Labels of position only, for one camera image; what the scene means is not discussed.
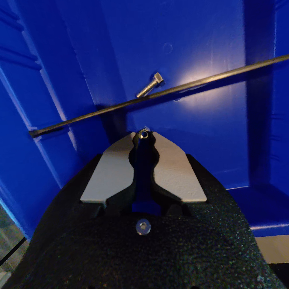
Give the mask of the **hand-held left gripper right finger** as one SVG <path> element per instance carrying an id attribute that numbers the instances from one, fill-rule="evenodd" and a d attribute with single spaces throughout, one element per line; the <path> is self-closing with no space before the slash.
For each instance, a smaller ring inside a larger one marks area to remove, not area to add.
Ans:
<path id="1" fill-rule="evenodd" d="M 206 202 L 207 197 L 189 163 L 185 152 L 175 143 L 152 133 L 159 161 L 154 168 L 154 181 L 182 202 Z"/>

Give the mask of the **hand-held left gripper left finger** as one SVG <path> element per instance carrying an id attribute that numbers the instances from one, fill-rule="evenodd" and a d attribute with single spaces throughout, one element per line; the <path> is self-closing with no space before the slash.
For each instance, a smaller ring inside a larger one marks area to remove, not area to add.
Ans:
<path id="1" fill-rule="evenodd" d="M 134 169 L 129 153 L 134 148 L 135 135 L 135 132 L 126 135 L 103 152 L 81 196 L 82 202 L 107 202 L 132 184 Z"/>

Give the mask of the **blue plastic bin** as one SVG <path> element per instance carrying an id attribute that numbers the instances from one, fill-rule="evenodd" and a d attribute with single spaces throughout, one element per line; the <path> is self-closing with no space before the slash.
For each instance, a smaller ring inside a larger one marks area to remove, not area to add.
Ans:
<path id="1" fill-rule="evenodd" d="M 288 54 L 288 1 L 1 1 L 1 205 L 31 239 L 96 154 L 147 127 L 229 190 L 288 195 L 288 61 L 81 121 L 135 99 Z"/>

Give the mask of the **steel bolt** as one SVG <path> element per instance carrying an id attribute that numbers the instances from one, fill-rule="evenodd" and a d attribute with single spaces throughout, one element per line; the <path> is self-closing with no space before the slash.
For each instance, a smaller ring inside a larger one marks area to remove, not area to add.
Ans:
<path id="1" fill-rule="evenodd" d="M 136 98 L 141 98 L 148 95 L 153 89 L 161 87 L 165 84 L 165 81 L 159 72 L 152 75 L 150 83 L 146 85 L 138 94 Z"/>

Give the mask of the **black bin divider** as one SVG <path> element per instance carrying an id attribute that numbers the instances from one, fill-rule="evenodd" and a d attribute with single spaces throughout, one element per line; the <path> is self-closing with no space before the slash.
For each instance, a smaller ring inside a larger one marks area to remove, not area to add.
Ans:
<path id="1" fill-rule="evenodd" d="M 275 57 L 272 59 L 263 60 L 263 61 L 251 64 L 251 65 L 236 68 L 234 70 L 229 70 L 226 72 L 222 72 L 220 74 L 216 74 L 216 75 L 213 75 L 210 77 L 202 78 L 202 79 L 192 81 L 192 82 L 189 82 L 189 83 L 186 83 L 183 85 L 169 88 L 169 89 L 163 90 L 161 92 L 148 94 L 148 95 L 142 96 L 140 98 L 136 98 L 136 99 L 129 100 L 129 101 L 119 103 L 119 104 L 115 104 L 113 106 L 109 106 L 107 108 L 103 108 L 103 109 L 100 109 L 100 110 L 92 112 L 92 113 L 81 115 L 79 117 L 75 117 L 75 118 L 72 118 L 72 119 L 67 120 L 67 121 L 62 121 L 58 124 L 51 125 L 51 126 L 48 126 L 46 128 L 30 130 L 28 133 L 32 138 L 36 138 L 38 136 L 48 134 L 48 133 L 53 132 L 59 128 L 62 128 L 65 125 L 70 125 L 70 124 L 73 124 L 73 123 L 78 122 L 78 121 L 82 121 L 82 120 L 85 120 L 85 119 L 88 119 L 88 118 L 91 118 L 94 116 L 99 116 L 99 115 L 102 115 L 102 114 L 105 114 L 108 112 L 112 112 L 112 111 L 115 111 L 118 109 L 122 109 L 122 108 L 125 108 L 128 106 L 133 106 L 133 105 L 136 105 L 136 104 L 141 103 L 141 102 L 147 102 L 147 101 L 150 101 L 152 99 L 159 98 L 159 97 L 163 97 L 163 96 L 167 96 L 167 95 L 168 96 L 175 95 L 177 93 L 180 94 L 180 93 L 184 93 L 186 91 L 192 91 L 194 89 L 201 88 L 201 87 L 204 87 L 204 86 L 209 85 L 209 84 L 213 84 L 217 81 L 222 81 L 223 79 L 228 79 L 228 78 L 231 78 L 231 77 L 234 77 L 237 75 L 245 74 L 245 73 L 248 73 L 248 72 L 251 72 L 254 70 L 258 70 L 258 69 L 262 69 L 264 67 L 267 67 L 267 66 L 270 66 L 273 64 L 287 61 L 288 59 L 289 59 L 289 55 L 286 54 L 286 55 L 278 56 L 278 57 Z"/>

